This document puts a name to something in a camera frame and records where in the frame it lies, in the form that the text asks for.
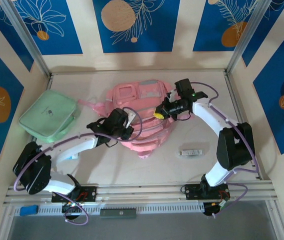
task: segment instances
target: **blue tape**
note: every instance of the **blue tape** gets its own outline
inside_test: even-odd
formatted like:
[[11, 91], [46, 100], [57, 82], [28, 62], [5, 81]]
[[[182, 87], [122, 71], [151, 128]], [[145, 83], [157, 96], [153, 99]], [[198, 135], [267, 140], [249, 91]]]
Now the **blue tape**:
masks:
[[38, 206], [32, 205], [32, 206], [23, 206], [20, 209], [20, 216], [27, 216], [27, 215], [34, 215], [38, 212]]

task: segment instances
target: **gray floor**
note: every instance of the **gray floor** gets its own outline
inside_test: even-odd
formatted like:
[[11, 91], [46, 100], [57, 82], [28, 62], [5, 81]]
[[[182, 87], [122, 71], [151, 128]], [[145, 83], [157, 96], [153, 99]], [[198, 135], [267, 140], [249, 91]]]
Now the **gray floor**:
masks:
[[263, 201], [239, 202], [216, 219], [202, 213], [140, 214], [136, 219], [91, 216], [85, 226], [62, 216], [17, 216], [9, 240], [275, 240]]

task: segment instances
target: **enclosure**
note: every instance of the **enclosure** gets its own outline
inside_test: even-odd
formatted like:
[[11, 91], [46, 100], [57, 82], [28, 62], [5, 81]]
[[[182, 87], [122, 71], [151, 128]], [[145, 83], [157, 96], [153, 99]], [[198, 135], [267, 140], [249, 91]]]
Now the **enclosure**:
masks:
[[[229, 180], [248, 192], [216, 219], [180, 191], [217, 161], [218, 138], [196, 116], [175, 122], [146, 159], [102, 145], [52, 169], [97, 187], [95, 202], [84, 203], [86, 226], [64, 222], [50, 192], [13, 190], [12, 168], [32, 140], [18, 120], [45, 90], [97, 103], [118, 83], [187, 78], [217, 89], [213, 104], [253, 129], [259, 172]], [[80, 108], [66, 137], [99, 118]], [[203, 154], [178, 156], [185, 149]], [[245, 189], [229, 190], [233, 203]], [[29, 205], [39, 206], [37, 215], [20, 216]], [[102, 219], [104, 208], [135, 209], [137, 217]], [[75, 237], [284, 240], [284, 0], [0, 0], [0, 240]]]

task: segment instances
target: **white robotic arm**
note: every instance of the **white robotic arm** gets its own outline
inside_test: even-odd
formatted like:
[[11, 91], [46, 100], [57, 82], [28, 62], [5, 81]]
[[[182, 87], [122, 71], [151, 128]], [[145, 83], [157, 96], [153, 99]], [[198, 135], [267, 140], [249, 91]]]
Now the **white robotic arm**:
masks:
[[[200, 117], [214, 131], [214, 133], [218, 137], [223, 129], [230, 129], [231, 126], [226, 123], [225, 120], [222, 119], [216, 112], [214, 112], [211, 106], [218, 110], [218, 108], [216, 108], [213, 104], [209, 103], [208, 98], [201, 98], [193, 103], [193, 113], [194, 115]], [[234, 125], [238, 124], [237, 121], [229, 117], [227, 118]], [[208, 173], [206, 173], [206, 180], [211, 187], [215, 187], [219, 184], [222, 184], [224, 178], [229, 173], [230, 171], [223, 168], [221, 164], [217, 161], [213, 168]]]
[[69, 156], [107, 144], [110, 138], [128, 140], [134, 130], [129, 125], [135, 116], [129, 110], [116, 108], [109, 117], [87, 125], [87, 133], [42, 146], [30, 142], [14, 165], [16, 182], [20, 180], [29, 194], [49, 191], [68, 195], [77, 191], [80, 185], [73, 176], [51, 172], [51, 168]]
[[229, 124], [232, 123], [244, 135], [251, 149], [254, 151], [252, 128], [248, 123], [238, 123], [218, 110], [210, 103], [208, 96], [203, 92], [195, 92], [189, 79], [183, 79], [175, 83], [176, 92], [180, 97], [174, 100], [171, 92], [161, 105], [156, 108], [154, 116], [160, 119], [173, 118], [177, 120], [180, 113], [189, 111], [200, 117], [217, 135], [217, 162], [213, 168], [202, 177], [203, 191], [224, 183], [228, 174], [240, 165], [247, 164], [251, 155], [242, 139]]

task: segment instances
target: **green bag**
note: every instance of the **green bag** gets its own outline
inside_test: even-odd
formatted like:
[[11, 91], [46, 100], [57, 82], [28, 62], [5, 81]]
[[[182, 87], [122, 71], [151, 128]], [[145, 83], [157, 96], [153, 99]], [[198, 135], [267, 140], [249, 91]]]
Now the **green bag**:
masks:
[[37, 139], [52, 143], [68, 133], [79, 115], [75, 100], [47, 90], [20, 117], [19, 124]]

